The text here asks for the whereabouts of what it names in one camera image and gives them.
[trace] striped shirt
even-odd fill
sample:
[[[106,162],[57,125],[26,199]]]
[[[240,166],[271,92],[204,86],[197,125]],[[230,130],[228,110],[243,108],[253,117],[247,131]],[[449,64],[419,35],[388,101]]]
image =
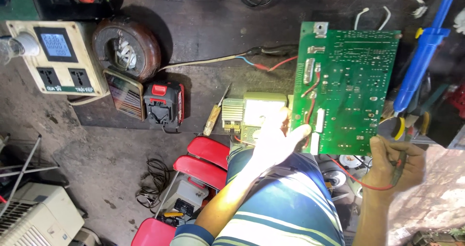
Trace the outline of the striped shirt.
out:
[[[252,152],[231,152],[228,183]],[[344,237],[317,163],[293,153],[258,179],[217,238],[200,226],[182,225],[170,245],[343,246]]]

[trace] person's left hand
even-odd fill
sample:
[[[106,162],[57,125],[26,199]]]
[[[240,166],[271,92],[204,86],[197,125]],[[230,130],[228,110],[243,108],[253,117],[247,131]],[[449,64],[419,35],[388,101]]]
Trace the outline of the person's left hand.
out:
[[[282,107],[271,118],[266,118],[253,151],[246,165],[251,174],[261,175],[272,166],[282,163],[294,151],[295,146],[311,132],[308,124],[289,132],[292,111]]]

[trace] workbench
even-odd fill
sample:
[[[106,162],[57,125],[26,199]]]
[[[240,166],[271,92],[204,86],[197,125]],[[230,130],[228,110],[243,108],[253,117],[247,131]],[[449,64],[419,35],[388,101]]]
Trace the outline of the workbench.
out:
[[[419,19],[410,15],[418,7],[415,0],[274,0],[262,8],[248,8],[239,0],[125,0],[122,13],[154,32],[161,45],[163,64],[167,64],[232,55],[255,46],[298,44],[300,23],[304,21],[329,22],[329,29],[353,29],[356,15],[365,7],[370,11],[362,15],[358,29],[377,29],[386,17],[383,6],[387,6],[392,17],[385,29],[402,30],[404,35],[392,74],[392,87],[402,80],[398,71],[413,50],[416,30],[431,23],[441,0],[425,1],[430,7]],[[464,1],[454,1],[445,27],[451,27]],[[457,40],[454,36],[463,37],[452,31],[448,40]],[[248,59],[271,67],[286,57]],[[212,106],[230,82],[228,98],[242,98],[246,91],[289,95],[294,89],[295,65],[291,61],[266,72],[234,59],[168,69],[159,72],[156,79],[174,80],[185,86],[186,118],[179,131],[201,133]],[[74,110],[83,126],[153,129],[148,120],[140,122],[118,113],[111,96],[75,106]],[[213,133],[224,134],[220,118]]]

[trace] green circuit board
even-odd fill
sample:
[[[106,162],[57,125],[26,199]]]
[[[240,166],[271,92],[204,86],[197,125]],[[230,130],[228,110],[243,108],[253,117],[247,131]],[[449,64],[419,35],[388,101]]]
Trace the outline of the green circuit board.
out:
[[[302,152],[370,155],[396,57],[400,31],[300,29],[291,130],[308,119],[312,134]],[[304,97],[302,94],[317,82]]]

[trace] hand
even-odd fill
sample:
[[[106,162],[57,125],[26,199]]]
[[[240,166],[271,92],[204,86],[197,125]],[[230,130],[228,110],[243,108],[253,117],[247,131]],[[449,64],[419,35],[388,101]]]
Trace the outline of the hand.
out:
[[[370,139],[373,155],[372,168],[362,178],[362,182],[373,187],[385,187],[392,179],[394,166],[400,151],[406,151],[408,157],[404,171],[396,186],[388,190],[363,188],[363,198],[376,199],[380,203],[391,203],[395,195],[423,183],[425,179],[425,151],[408,142],[391,143],[381,136]]]
[[[289,132],[292,111],[287,107],[271,118],[266,118],[252,158],[246,165],[250,174],[261,175],[272,166],[282,163],[294,151],[295,145],[311,132],[308,124]]]

